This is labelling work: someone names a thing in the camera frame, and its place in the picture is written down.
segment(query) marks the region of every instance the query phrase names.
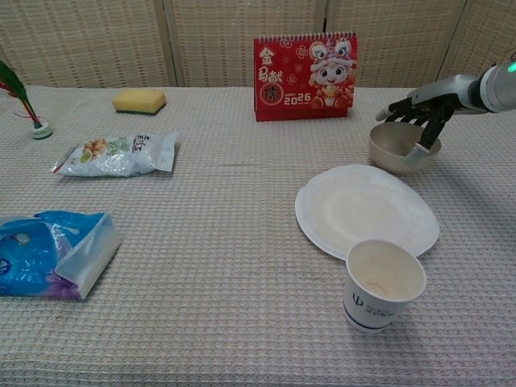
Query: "snack bag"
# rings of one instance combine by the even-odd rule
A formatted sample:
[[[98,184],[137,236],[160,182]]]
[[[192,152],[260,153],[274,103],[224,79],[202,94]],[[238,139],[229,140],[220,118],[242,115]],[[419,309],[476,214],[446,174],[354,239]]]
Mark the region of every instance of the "snack bag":
[[[172,172],[177,134],[143,133],[95,139],[74,147],[52,173],[69,176],[133,177],[155,169]]]

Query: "bowl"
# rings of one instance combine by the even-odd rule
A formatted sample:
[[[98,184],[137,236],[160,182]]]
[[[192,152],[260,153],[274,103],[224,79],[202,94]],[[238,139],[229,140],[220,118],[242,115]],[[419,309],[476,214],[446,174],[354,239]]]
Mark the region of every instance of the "bowl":
[[[411,123],[381,123],[369,133],[369,155],[374,163],[391,173],[416,173],[427,167],[441,150],[441,141],[437,139],[430,152],[416,164],[407,165],[404,161],[414,145],[419,141],[422,127]]]

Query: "feather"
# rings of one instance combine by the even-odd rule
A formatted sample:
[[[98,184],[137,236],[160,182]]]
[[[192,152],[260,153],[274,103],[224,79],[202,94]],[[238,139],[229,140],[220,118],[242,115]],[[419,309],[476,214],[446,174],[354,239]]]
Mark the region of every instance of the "feather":
[[[7,64],[3,63],[0,60],[0,88],[7,90],[7,93],[11,97],[18,98],[27,113],[31,116],[32,122],[34,123],[34,128],[42,127],[40,120],[35,114],[34,108],[29,102],[29,98],[27,96],[27,91],[25,90],[25,86],[19,80],[16,73],[11,69]]]

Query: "paper cup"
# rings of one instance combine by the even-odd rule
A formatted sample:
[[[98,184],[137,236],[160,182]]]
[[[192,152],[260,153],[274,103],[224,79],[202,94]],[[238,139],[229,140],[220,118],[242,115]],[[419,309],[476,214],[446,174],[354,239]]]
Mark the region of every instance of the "paper cup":
[[[384,240],[356,244],[347,256],[346,268],[344,315],[362,332],[385,329],[427,284],[418,259]]]

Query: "robotic hand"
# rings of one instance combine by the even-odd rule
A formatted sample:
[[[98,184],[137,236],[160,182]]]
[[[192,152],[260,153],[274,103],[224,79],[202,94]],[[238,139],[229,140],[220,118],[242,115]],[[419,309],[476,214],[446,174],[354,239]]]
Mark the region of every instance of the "robotic hand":
[[[485,73],[455,75],[412,91],[406,99],[387,106],[377,121],[404,123],[414,121],[423,126],[421,139],[405,158],[416,164],[431,149],[454,114],[499,113],[516,109],[516,61],[495,65]]]

